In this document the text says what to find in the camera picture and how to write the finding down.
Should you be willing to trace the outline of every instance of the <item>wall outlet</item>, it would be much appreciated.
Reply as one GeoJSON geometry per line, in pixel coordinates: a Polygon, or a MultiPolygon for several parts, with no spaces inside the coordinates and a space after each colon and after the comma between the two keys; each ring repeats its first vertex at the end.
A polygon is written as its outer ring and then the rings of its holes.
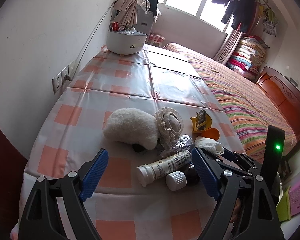
{"type": "Polygon", "coordinates": [[[75,66],[74,66],[74,64],[75,64],[75,61],[73,61],[73,62],[71,62],[69,65],[68,65],[68,69],[69,69],[69,76],[71,77],[71,78],[73,78],[73,75],[74,75],[74,72],[75,72],[75,66]]]}
{"type": "Polygon", "coordinates": [[[53,92],[56,93],[62,86],[61,72],[52,79],[53,92]]]}
{"type": "Polygon", "coordinates": [[[61,79],[62,82],[65,81],[65,76],[69,75],[69,65],[67,65],[63,70],[61,70],[61,79]]]}

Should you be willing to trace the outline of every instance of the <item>stack of folded quilts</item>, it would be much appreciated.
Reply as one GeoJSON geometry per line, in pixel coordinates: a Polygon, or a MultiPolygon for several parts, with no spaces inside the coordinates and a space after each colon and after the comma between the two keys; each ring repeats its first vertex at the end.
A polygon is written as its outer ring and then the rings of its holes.
{"type": "Polygon", "coordinates": [[[268,48],[259,36],[244,37],[239,41],[226,66],[254,81],[259,75],[261,64],[266,59],[266,49],[268,48]]]}

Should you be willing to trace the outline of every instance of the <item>table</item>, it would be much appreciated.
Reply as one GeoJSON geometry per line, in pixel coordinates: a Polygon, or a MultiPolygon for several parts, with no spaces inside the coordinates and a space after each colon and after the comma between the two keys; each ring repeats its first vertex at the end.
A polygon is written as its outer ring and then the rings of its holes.
{"type": "MultiPolygon", "coordinates": [[[[156,152],[137,154],[131,145],[108,141],[102,133],[116,109],[132,107],[154,115],[164,106],[179,112],[182,134],[188,135],[190,117],[204,108],[220,132],[219,142],[244,152],[225,112],[185,57],[149,45],[120,57],[103,47],[66,88],[38,134],[24,172],[19,217],[38,176],[61,178],[105,148],[109,164],[84,204],[103,240],[197,239],[216,204],[203,184],[171,192],[160,179],[142,187],[136,167],[156,161],[156,152]]],[[[62,198],[58,206],[68,238],[75,239],[62,198]]],[[[17,235],[18,224],[12,239],[17,235]]]]}

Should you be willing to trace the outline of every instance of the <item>striped blanket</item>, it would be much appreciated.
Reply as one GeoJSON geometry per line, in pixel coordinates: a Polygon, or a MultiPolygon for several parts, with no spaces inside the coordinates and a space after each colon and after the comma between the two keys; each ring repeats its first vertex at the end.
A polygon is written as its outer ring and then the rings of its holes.
{"type": "Polygon", "coordinates": [[[164,48],[184,55],[191,63],[226,112],[249,156],[263,162],[269,124],[286,132],[283,155],[295,146],[297,140],[292,128],[258,85],[178,44],[170,43],[164,48]]]}

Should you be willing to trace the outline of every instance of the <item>white fluffy plush toy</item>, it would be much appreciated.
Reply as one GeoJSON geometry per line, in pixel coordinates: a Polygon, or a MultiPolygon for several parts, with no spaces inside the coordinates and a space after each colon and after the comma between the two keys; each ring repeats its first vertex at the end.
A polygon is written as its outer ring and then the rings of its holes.
{"type": "Polygon", "coordinates": [[[115,110],[108,117],[103,134],[109,140],[139,144],[147,150],[156,147],[159,137],[156,118],[135,108],[115,110]]]}

